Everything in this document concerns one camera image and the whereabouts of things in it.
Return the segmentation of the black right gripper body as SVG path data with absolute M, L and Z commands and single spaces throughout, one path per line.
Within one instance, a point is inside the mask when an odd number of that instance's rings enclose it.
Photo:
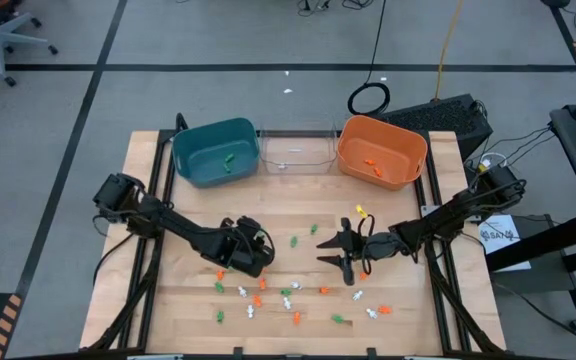
M 352 230 L 348 218 L 341 219 L 342 231 L 338 233 L 339 243 L 344 252 L 340 259 L 340 268 L 344 283 L 355 283 L 352 263 L 360 261 L 363 272 L 370 275 L 371 262 L 393 257 L 396 254 L 396 238 L 390 232 L 374 232 L 375 218 L 362 219 L 356 231 Z

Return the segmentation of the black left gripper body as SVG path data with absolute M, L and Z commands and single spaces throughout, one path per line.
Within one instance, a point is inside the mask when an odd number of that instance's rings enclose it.
M 256 220 L 247 216 L 237 221 L 224 218 L 221 228 L 225 243 L 217 259 L 222 267 L 258 278 L 274 261 L 274 243 Z

